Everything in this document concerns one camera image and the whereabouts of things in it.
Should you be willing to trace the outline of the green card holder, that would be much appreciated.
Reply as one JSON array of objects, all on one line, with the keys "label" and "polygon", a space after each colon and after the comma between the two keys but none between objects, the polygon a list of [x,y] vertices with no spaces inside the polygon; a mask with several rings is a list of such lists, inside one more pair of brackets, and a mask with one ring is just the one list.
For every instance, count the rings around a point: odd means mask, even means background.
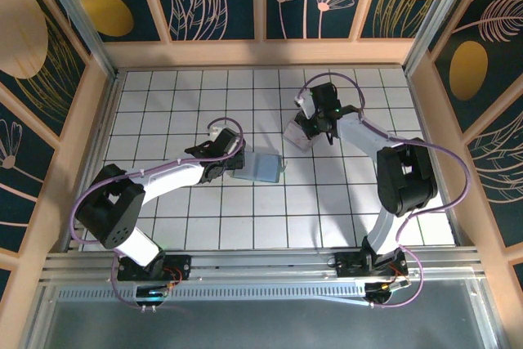
[{"label": "green card holder", "polygon": [[278,154],[257,153],[247,151],[245,154],[245,170],[243,176],[231,176],[245,181],[261,181],[278,183],[284,170],[283,157]]}]

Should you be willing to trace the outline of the clear acrylic card box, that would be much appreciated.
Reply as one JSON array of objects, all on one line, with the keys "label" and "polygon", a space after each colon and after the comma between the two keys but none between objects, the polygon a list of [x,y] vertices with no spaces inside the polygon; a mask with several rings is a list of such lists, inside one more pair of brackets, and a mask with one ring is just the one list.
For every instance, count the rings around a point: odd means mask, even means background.
[{"label": "clear acrylic card box", "polygon": [[320,135],[309,138],[295,119],[291,119],[283,132],[283,138],[303,152],[312,149],[320,139]]}]

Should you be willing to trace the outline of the small controller board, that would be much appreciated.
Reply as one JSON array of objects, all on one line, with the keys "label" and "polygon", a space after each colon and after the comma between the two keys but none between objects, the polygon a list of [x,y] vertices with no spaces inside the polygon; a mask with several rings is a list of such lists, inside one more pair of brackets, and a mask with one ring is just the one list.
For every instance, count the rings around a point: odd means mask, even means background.
[{"label": "small controller board", "polygon": [[140,307],[157,307],[164,303],[169,292],[170,289],[166,284],[137,285],[133,299]]},{"label": "small controller board", "polygon": [[408,288],[410,280],[392,280],[383,282],[367,282],[364,284],[364,300],[371,308],[398,308],[407,304],[406,301],[389,303],[394,292]]}]

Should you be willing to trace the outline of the grey metal shelf plate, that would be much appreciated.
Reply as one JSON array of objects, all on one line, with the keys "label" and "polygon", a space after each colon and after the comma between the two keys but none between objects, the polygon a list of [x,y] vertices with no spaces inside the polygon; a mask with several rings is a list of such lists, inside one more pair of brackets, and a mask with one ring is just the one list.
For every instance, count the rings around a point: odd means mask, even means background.
[{"label": "grey metal shelf plate", "polygon": [[409,305],[318,299],[189,300],[142,313],[107,286],[52,286],[23,349],[512,349],[483,288],[433,280]]}]

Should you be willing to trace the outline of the aluminium mounting rail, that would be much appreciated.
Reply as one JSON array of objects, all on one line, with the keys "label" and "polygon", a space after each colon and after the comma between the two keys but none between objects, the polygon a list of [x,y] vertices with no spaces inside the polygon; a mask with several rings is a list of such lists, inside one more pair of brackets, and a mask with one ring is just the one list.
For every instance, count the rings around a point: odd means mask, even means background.
[{"label": "aluminium mounting rail", "polygon": [[[408,255],[412,281],[484,279],[485,269],[474,247],[410,247],[422,264]],[[337,278],[333,250],[286,248],[273,250],[189,251],[190,284],[265,284],[323,282]],[[50,253],[40,284],[104,284],[110,281],[109,252]]]}]

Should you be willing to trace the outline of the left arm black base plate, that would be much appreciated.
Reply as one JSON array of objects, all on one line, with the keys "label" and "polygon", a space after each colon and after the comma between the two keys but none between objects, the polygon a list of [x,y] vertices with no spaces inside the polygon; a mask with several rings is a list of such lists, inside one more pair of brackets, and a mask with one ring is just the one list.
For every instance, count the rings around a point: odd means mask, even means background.
[{"label": "left arm black base plate", "polygon": [[149,265],[140,266],[130,257],[119,260],[117,281],[175,281],[188,280],[191,269],[190,255],[156,257]]}]

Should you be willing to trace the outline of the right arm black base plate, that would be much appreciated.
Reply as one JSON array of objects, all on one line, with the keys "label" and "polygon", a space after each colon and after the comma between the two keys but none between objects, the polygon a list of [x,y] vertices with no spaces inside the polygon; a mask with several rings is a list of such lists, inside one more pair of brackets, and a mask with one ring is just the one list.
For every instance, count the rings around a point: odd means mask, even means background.
[{"label": "right arm black base plate", "polygon": [[338,278],[394,277],[396,273],[409,274],[405,253],[399,249],[384,255],[369,250],[334,254],[334,267]]}]

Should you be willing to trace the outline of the aluminium frame post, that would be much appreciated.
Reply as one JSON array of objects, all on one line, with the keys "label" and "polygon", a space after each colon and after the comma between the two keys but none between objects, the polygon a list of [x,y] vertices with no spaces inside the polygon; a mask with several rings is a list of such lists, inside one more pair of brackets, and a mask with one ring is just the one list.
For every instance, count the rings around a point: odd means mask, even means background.
[{"label": "aluminium frame post", "polygon": [[456,2],[457,0],[434,0],[430,5],[402,66],[406,78],[409,78],[415,71],[437,30]]},{"label": "aluminium frame post", "polygon": [[91,19],[85,12],[80,0],[60,0],[60,4],[69,13],[72,22],[78,29],[78,32],[91,50],[92,55],[97,60],[105,74],[111,81],[116,79],[117,69],[115,68],[100,35],[95,30]]}]

